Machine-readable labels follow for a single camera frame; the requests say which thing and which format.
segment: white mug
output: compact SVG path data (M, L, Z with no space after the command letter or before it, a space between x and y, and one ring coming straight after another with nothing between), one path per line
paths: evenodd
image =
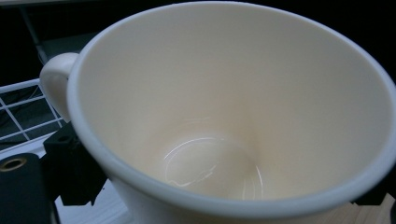
M40 78L137 223L308 216L358 198L396 160L385 70L334 30L271 7L144 11Z

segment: cream-colored cup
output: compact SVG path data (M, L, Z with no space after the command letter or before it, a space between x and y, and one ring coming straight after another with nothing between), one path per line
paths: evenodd
M334 30L270 7L141 12L51 59L41 82L137 223L314 214L361 196L396 158L384 69Z

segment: cup handle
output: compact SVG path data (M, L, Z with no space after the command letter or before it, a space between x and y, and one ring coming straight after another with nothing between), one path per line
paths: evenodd
M66 101L67 80L77 57L77 53L57 55L40 72L40 85L44 94L66 122L70 121Z

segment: mug rim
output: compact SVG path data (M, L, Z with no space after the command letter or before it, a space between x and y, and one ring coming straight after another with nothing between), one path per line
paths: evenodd
M193 7L196 5L212 4L236 7L254 7L256 9L260 8L262 10L282 14L283 16L293 17L297 21L308 22L315 28L321 29L321 32L326 32L327 35L334 35L335 38L339 38L342 42L346 43L350 48L363 57L364 60L374 68L379 76L381 84L384 87L384 91L387 93L392 106L392 119L387 142L381 148L381 152L376 158L374 158L373 162L360 173L355 175L354 178L349 179L332 189L290 199L242 201L213 198L174 188L132 168L119 159L109 148L106 148L94 132L91 131L90 125L81 110L82 102L78 97L79 72L85 59L90 54L91 49L95 48L95 46L99 44L98 42L100 42L101 38L116 30L117 27L141 16L171 7ZM73 125L78 136L88 151L97 161L99 161L99 164L101 164L107 173L116 176L128 185L134 186L135 189L138 189L140 192L150 195L157 200L213 216L235 218L279 218L308 215L330 209L342 203L355 200L364 192L374 187L382 178L385 177L396 161L396 150L392 148L396 144L396 90L388 73L368 52L344 35L339 34L321 23L274 7L227 1L187 2L155 7L117 21L92 39L79 54L69 78L69 85L67 87L67 103L69 105L68 108L71 120L74 121Z

